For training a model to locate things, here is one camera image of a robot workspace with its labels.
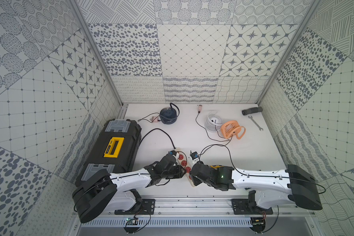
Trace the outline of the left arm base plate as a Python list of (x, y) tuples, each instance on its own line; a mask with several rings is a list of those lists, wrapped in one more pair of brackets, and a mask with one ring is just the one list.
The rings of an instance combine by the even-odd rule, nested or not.
[(154, 215), (155, 199), (143, 199), (137, 202), (130, 210), (115, 210), (115, 215)]

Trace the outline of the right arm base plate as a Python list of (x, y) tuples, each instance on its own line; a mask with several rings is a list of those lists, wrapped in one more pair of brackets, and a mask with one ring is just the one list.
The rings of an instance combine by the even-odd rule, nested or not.
[(234, 215), (261, 215), (265, 213), (266, 215), (272, 215), (272, 208), (263, 209), (255, 205), (255, 202), (250, 203), (248, 199), (232, 199), (231, 200), (232, 209)]

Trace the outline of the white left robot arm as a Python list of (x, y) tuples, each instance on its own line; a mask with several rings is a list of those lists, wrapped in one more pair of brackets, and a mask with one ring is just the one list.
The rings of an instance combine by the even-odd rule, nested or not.
[(139, 212), (142, 199), (138, 189), (157, 185), (162, 179), (181, 179), (185, 174), (186, 169), (171, 153), (138, 171), (109, 173), (101, 169), (73, 192), (74, 211), (81, 223), (90, 222), (104, 212)]

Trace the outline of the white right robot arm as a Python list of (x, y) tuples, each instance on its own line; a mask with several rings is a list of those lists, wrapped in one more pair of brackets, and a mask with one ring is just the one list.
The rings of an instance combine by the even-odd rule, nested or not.
[(297, 165), (286, 170), (248, 171), (228, 166), (196, 163), (190, 173), (195, 186), (202, 183), (221, 191), (248, 188), (251, 204), (269, 209), (295, 204), (308, 210), (322, 210), (316, 179)]

